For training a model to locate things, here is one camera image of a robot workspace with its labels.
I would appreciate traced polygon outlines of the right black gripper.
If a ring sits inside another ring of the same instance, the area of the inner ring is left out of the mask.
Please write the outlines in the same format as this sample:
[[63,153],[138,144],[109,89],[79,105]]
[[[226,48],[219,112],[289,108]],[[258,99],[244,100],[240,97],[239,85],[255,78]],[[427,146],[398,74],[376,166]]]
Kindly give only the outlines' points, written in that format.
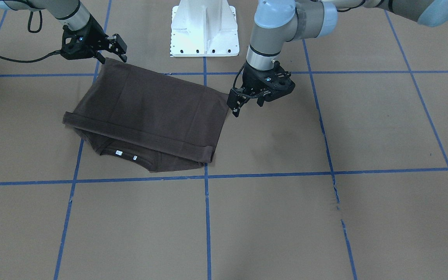
[[101,50],[117,55],[121,61],[127,62],[127,44],[119,34],[109,37],[102,26],[90,15],[87,24],[80,30],[63,27],[62,48],[60,55],[67,60],[95,58],[105,64],[106,58]]

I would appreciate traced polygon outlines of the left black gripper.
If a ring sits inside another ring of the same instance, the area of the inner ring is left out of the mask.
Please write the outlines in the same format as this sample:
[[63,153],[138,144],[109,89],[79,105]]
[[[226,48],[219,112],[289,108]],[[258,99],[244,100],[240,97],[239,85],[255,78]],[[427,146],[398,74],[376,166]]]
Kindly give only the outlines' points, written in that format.
[[270,70],[257,70],[249,63],[244,64],[242,87],[232,87],[226,104],[235,117],[250,99],[257,99],[257,105],[263,107],[265,102],[271,102],[293,92],[295,83],[291,73],[285,71],[279,62],[274,62]]

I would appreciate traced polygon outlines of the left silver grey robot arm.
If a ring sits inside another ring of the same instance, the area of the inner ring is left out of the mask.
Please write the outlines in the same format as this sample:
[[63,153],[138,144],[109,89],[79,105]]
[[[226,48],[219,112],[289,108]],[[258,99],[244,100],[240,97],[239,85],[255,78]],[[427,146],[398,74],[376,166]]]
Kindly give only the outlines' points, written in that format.
[[448,0],[259,0],[254,14],[242,84],[233,85],[226,101],[238,117],[251,100],[258,106],[293,92],[295,83],[279,56],[288,42],[326,37],[336,30],[343,14],[383,10],[426,27],[448,21]]

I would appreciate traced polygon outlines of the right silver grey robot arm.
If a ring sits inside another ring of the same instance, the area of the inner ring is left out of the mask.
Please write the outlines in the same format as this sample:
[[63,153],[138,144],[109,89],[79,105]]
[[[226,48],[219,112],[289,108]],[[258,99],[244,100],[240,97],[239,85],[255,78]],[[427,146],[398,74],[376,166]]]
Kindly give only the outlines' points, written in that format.
[[30,33],[40,31],[39,28],[32,30],[31,25],[34,12],[41,14],[42,10],[49,11],[63,26],[61,49],[42,58],[29,60],[29,63],[60,54],[67,60],[95,58],[104,64],[105,57],[100,53],[102,50],[114,53],[123,62],[127,61],[127,45],[121,36],[114,34],[109,37],[105,34],[103,27],[79,0],[6,0],[0,1],[0,9],[30,11],[27,23]]

